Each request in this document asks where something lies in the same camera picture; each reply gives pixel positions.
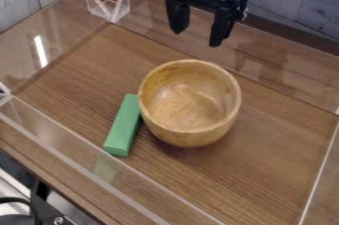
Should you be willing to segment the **round wooden bowl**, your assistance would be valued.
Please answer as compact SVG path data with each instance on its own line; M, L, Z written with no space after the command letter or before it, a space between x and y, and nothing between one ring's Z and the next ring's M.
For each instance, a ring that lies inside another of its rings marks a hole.
M197 59L154 67L137 90L148 130L165 144L180 148L209 146L228 134L241 100L240 85L230 73Z

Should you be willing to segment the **green rectangular stick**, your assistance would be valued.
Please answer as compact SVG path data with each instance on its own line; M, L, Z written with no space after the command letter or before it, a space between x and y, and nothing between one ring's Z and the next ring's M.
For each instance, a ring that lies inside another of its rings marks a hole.
M102 144L106 153L118 157L128 156L138 123L137 96L125 94Z

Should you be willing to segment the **clear acrylic corner bracket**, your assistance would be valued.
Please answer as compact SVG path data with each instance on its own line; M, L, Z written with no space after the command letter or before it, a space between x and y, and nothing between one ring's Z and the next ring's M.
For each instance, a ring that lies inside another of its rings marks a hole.
M116 23L129 13L129 0L85 0L88 11L109 23Z

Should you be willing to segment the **clear acrylic front wall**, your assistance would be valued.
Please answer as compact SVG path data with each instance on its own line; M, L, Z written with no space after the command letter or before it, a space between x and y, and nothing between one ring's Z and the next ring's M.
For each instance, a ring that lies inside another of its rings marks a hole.
M105 225L225 225L13 95L0 149Z

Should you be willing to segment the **black table leg bracket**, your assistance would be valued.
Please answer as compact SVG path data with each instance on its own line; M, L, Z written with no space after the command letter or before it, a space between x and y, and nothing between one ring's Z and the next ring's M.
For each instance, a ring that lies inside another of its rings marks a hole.
M36 212L34 225L74 225L66 216L48 203L50 188L36 180L30 189L32 211Z

